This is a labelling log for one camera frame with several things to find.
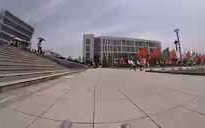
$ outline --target building facade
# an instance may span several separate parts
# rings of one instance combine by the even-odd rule
[[[0,43],[16,39],[20,47],[30,47],[34,28],[7,10],[0,11]]]
[[[137,57],[138,51],[145,47],[149,52],[153,52],[156,48],[161,48],[161,42],[125,37],[94,37],[93,34],[85,34],[83,35],[83,60],[99,64],[102,64],[103,60],[111,60],[111,64],[114,64],[115,58]]]

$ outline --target banner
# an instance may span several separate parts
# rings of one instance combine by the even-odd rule
[[[138,58],[141,59],[142,57],[146,57],[149,55],[148,48],[142,48],[138,51]]]

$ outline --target window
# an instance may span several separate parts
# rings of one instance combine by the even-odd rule
[[[86,59],[87,59],[87,60],[90,59],[90,53],[86,53]]]
[[[139,48],[138,47],[135,47],[135,52],[138,52]]]
[[[118,45],[121,45],[121,40],[118,40]]]
[[[121,51],[121,46],[118,46],[118,51],[119,51],[119,52]]]
[[[157,43],[150,43],[149,46],[150,47],[158,47],[158,44]]]
[[[90,44],[90,39],[86,39],[86,44]]]
[[[139,46],[139,42],[138,41],[135,41],[135,46]]]
[[[144,46],[144,42],[143,41],[139,41],[139,46]]]
[[[126,51],[127,51],[127,52],[130,52],[130,47],[127,47],[127,48],[126,48]]]
[[[126,46],[122,46],[122,50],[123,51],[126,51],[127,49],[126,49]]]
[[[129,40],[126,41],[126,45],[130,45],[130,41]]]
[[[125,45],[125,40],[122,40],[122,45]]]
[[[117,46],[114,46],[114,51],[116,52],[118,50]]]
[[[90,51],[90,46],[86,46],[86,51]]]
[[[130,42],[130,45],[132,45],[132,46],[133,46],[133,45],[134,45],[134,41],[131,41],[131,42]]]
[[[116,40],[114,40],[113,45],[117,45],[117,41]]]
[[[131,51],[131,52],[134,52],[134,47],[130,47],[130,51]]]

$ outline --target staircase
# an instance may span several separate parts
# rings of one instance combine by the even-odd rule
[[[0,45],[0,92],[4,86],[48,79],[73,70],[35,53],[17,47]]]

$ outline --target person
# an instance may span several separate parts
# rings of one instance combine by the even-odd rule
[[[42,53],[42,48],[41,48],[42,41],[43,41],[42,39],[39,39],[39,41],[38,41],[38,43],[37,43],[37,52],[38,52],[39,54]]]
[[[132,61],[132,67],[134,69],[134,71],[136,70],[136,67],[135,67],[135,63]]]

